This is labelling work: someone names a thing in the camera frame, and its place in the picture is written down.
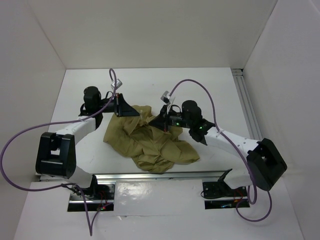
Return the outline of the right side aluminium rail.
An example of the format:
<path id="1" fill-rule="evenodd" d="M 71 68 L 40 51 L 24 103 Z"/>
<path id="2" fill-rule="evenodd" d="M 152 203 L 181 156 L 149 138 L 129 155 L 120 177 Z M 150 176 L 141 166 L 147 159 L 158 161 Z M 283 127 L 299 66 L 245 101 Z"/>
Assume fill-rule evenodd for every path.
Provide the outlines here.
<path id="1" fill-rule="evenodd" d="M 241 103 L 245 122 L 249 132 L 249 138 L 257 141 L 264 139 L 260 130 L 258 120 L 253 108 L 251 98 L 245 83 L 244 74 L 241 69 L 231 69 L 232 77 L 236 86 L 238 97 Z"/>

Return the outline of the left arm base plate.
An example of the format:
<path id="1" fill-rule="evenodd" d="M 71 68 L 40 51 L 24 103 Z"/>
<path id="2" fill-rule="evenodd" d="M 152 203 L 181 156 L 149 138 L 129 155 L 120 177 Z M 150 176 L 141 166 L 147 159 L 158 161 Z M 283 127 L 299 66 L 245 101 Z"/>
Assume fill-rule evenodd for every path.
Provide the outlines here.
<path id="1" fill-rule="evenodd" d="M 99 183 L 97 193 L 94 195 L 85 194 L 87 210 L 89 212 L 97 210 L 112 212 L 114 210 L 115 187 L 116 184 L 114 182 Z M 81 192 L 76 187 L 72 187 L 71 189 L 67 211 L 84 212 L 85 205 Z"/>

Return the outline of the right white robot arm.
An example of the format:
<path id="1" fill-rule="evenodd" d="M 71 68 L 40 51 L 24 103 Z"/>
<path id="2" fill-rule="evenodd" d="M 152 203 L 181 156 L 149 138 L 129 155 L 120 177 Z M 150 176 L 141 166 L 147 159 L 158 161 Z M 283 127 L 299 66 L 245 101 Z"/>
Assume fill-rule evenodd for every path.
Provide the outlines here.
<path id="1" fill-rule="evenodd" d="M 244 157 L 249 169 L 231 169 L 221 176 L 218 190 L 223 196 L 230 196 L 239 187 L 252 185 L 270 191 L 288 168 L 270 139 L 259 141 L 218 130 L 213 122 L 203 118 L 201 109 L 193 100 L 185 101 L 180 112 L 170 105 L 163 105 L 149 125 L 163 132 L 173 127 L 186 128 L 196 142 Z"/>

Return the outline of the olive tan jacket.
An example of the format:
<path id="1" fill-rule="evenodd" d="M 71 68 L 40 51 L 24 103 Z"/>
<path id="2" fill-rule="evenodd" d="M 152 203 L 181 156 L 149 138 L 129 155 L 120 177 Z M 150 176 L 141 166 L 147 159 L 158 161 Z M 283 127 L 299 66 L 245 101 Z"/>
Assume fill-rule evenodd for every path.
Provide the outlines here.
<path id="1" fill-rule="evenodd" d="M 200 159 L 192 145 L 179 139 L 181 127 L 163 132 L 149 125 L 155 118 L 151 106 L 132 107 L 140 116 L 113 115 L 104 134 L 103 141 L 118 154 L 131 158 L 139 169 L 150 173 L 164 173 L 175 164 L 188 165 Z"/>

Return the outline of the front aluminium rail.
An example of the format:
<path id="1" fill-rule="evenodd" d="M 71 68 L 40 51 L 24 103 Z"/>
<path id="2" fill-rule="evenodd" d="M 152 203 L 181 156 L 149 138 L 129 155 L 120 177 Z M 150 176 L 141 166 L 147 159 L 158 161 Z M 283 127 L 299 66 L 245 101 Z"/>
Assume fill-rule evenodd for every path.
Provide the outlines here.
<path id="1" fill-rule="evenodd" d="M 203 179 L 219 178 L 226 170 L 220 171 L 190 171 L 190 172 L 166 172 L 166 173 L 108 173 L 97 174 L 99 181 L 111 180 L 171 180 L 171 179 Z"/>

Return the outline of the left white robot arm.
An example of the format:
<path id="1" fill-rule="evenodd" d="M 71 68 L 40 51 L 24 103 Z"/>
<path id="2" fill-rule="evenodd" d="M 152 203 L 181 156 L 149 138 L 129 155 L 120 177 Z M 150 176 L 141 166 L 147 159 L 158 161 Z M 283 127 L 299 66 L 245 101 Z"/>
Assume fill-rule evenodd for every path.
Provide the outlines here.
<path id="1" fill-rule="evenodd" d="M 95 86 L 83 91 L 84 103 L 80 107 L 79 121 L 56 132 L 41 135 L 35 171 L 40 175 L 60 177 L 74 184 L 73 191 L 86 199 L 97 197 L 103 187 L 97 177 L 77 166 L 76 145 L 88 134 L 100 127 L 104 113 L 115 117 L 138 117 L 140 113 L 130 106 L 121 93 L 102 98 Z"/>

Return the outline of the aluminium rail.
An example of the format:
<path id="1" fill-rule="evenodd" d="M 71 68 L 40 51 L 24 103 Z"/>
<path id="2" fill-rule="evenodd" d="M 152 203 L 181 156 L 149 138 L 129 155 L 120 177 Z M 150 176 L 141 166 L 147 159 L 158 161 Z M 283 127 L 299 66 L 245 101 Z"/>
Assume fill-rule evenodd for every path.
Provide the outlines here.
<path id="1" fill-rule="evenodd" d="M 97 174 L 99 181 L 111 180 L 171 180 L 171 179 L 203 179 L 219 178 L 226 170 L 220 171 L 190 171 L 190 172 L 166 172 L 166 173 L 108 173 Z"/>
<path id="2" fill-rule="evenodd" d="M 249 132 L 249 138 L 257 141 L 264 139 L 260 130 L 258 120 L 253 108 L 251 98 L 245 83 L 244 74 L 241 69 L 231 69 L 232 77 L 236 86 L 238 97 L 241 103 L 245 122 Z"/>

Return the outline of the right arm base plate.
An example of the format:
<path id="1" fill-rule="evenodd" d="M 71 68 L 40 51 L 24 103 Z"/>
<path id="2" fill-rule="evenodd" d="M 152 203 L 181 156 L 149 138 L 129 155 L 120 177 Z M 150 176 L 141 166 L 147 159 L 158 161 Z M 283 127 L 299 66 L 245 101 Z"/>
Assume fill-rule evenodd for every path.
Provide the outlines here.
<path id="1" fill-rule="evenodd" d="M 249 208 L 247 189 L 242 186 L 231 189 L 222 181 L 202 183 L 200 196 L 204 199 L 206 210 Z"/>

